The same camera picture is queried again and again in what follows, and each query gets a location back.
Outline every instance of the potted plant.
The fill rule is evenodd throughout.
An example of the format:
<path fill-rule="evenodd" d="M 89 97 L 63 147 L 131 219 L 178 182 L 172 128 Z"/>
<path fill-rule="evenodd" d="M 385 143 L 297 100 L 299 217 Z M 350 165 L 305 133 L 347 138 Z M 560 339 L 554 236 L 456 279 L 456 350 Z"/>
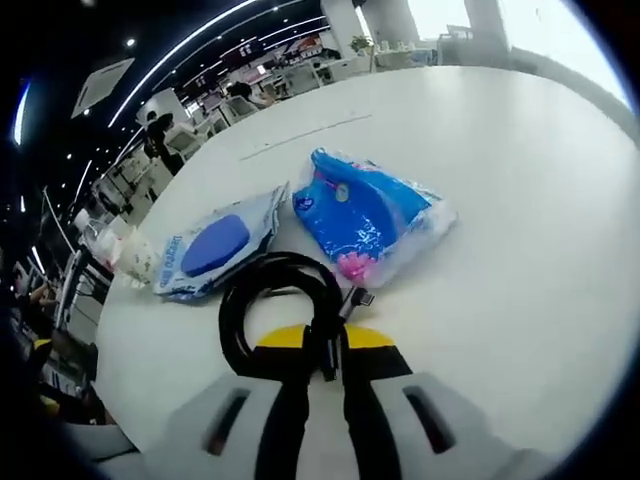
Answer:
<path fill-rule="evenodd" d="M 365 36 L 355 36 L 353 37 L 353 40 L 351 40 L 350 47 L 357 54 L 360 54 L 360 52 L 366 52 L 367 55 L 371 55 L 371 47 L 373 47 L 373 44 L 371 43 L 371 40 Z"/>

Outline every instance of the white table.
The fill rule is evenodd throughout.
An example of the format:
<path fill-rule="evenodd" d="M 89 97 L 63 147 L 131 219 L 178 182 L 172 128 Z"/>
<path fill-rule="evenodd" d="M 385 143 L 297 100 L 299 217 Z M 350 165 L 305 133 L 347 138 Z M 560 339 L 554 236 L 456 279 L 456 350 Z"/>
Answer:
<path fill-rule="evenodd" d="M 214 207 L 297 183 L 319 146 L 422 182 L 460 215 L 356 321 L 391 335 L 414 371 L 470 399 L 513 446 L 572 450 L 618 386 L 639 333 L 633 142 L 547 79 L 464 67 L 369 75 L 216 135 L 141 229 L 160 246 Z M 324 258 L 289 205 L 281 222 L 275 249 Z M 141 450 L 176 407 L 230 371 L 219 301 L 172 304 L 115 279 L 98 329 L 96 388 Z M 302 295 L 266 300 L 247 319 L 249 342 L 310 318 Z"/>

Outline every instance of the ceiling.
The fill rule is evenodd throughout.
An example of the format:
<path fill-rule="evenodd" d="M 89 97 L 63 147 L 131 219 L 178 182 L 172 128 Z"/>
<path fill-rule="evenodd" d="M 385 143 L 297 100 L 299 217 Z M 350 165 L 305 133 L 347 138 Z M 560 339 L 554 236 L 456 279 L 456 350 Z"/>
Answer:
<path fill-rule="evenodd" d="M 18 2 L 21 11 L 16 18 L 29 18 L 26 33 L 37 41 L 17 42 L 18 55 L 11 72 L 13 101 L 7 104 L 4 113 L 6 118 L 15 116 L 21 92 L 29 85 L 22 145 L 12 146 L 15 168 L 10 189 L 13 197 L 16 193 L 24 194 L 27 216 L 32 214 L 39 221 L 38 192 L 44 186 L 48 186 L 54 207 L 60 205 L 60 211 L 64 211 L 74 200 L 89 160 L 92 164 L 86 185 L 108 168 L 118 148 L 139 128 L 134 121 L 135 113 L 141 102 L 153 95 L 154 87 L 155 91 L 174 87 L 184 96 L 182 86 L 203 70 L 201 65 L 212 65 L 220 54 L 243 39 L 260 38 L 287 25 L 322 16 L 319 0 L 255 0 L 204 30 L 169 58 L 133 96 L 113 127 L 107 127 L 132 89 L 175 45 L 241 3 L 242 0 Z M 261 13 L 264 15 L 251 19 Z M 302 33 L 324 25 L 326 20 L 321 19 L 296 31 Z M 24 25 L 9 25 L 9 31 L 14 38 L 25 36 Z M 225 31 L 223 38 L 217 40 Z M 292 35 L 293 30 L 289 30 L 271 37 L 269 42 Z M 135 39 L 131 48 L 126 46 L 129 38 Z M 230 54 L 210 73 L 217 76 L 224 68 L 233 70 L 261 56 L 262 48 L 261 42 L 253 42 L 251 57 Z M 129 57 L 135 61 L 112 94 L 92 107 L 88 116 L 71 119 L 87 77 Z"/>

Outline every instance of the blue foam pad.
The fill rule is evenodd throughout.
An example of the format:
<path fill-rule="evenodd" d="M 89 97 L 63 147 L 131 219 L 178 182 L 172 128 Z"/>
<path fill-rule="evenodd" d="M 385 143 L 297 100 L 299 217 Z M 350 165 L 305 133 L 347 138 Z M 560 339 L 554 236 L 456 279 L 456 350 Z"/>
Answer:
<path fill-rule="evenodd" d="M 182 257 L 180 269 L 189 277 L 227 263 L 249 242 L 249 230 L 237 215 L 227 215 L 205 228 Z"/>

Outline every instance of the cup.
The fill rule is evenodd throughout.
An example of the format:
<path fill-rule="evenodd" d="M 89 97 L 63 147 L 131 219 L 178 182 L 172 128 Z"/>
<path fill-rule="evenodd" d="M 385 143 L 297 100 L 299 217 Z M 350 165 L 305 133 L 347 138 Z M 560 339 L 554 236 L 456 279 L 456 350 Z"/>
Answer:
<path fill-rule="evenodd" d="M 161 261 L 162 257 L 151 242 L 136 227 L 132 227 L 131 234 L 124 240 L 121 251 L 112 263 L 135 280 L 148 284 L 153 282 Z"/>

